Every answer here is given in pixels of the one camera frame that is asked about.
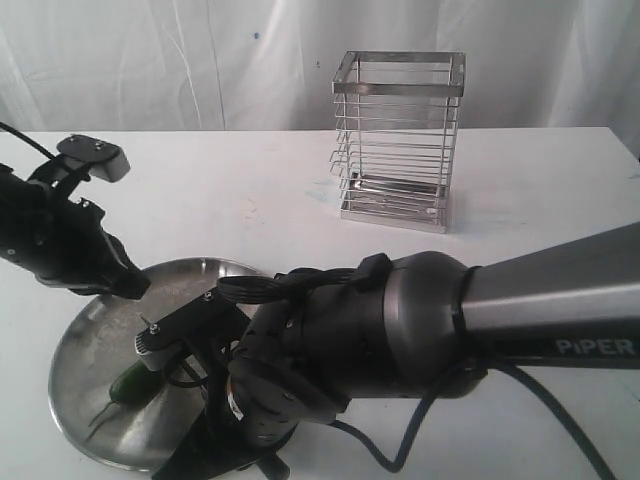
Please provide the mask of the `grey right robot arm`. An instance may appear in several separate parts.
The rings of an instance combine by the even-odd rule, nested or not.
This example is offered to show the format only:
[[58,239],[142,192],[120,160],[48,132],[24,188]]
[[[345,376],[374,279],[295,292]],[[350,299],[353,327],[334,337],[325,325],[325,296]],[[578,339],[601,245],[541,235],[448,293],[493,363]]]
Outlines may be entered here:
[[527,368],[638,367],[639,227],[487,266],[431,251],[225,277],[140,337],[151,349],[171,340],[205,370],[205,406],[159,479],[251,466],[285,479],[278,452],[303,422],[353,436],[398,472],[434,401],[468,394],[489,370],[530,390],[609,479],[592,441]]

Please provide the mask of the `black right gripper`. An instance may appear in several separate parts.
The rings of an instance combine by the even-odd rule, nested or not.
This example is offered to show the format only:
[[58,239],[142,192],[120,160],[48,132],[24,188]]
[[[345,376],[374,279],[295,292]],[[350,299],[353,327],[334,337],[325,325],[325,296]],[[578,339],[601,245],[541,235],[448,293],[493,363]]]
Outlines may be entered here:
[[215,479],[250,467],[267,479],[289,478],[278,452],[298,425],[329,424],[349,404],[288,346],[297,318],[287,300],[259,307],[252,318],[228,307],[208,321],[211,333],[187,336],[208,374],[205,407],[154,478]]

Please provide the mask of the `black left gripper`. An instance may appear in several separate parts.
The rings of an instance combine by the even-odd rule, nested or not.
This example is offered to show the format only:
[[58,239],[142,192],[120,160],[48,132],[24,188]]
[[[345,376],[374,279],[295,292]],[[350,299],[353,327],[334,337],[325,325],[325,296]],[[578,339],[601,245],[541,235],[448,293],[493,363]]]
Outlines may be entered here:
[[90,175],[74,171],[59,155],[29,179],[1,166],[1,258],[31,272],[46,286],[77,295],[140,300],[151,281],[124,245],[101,226],[104,212],[71,193]]

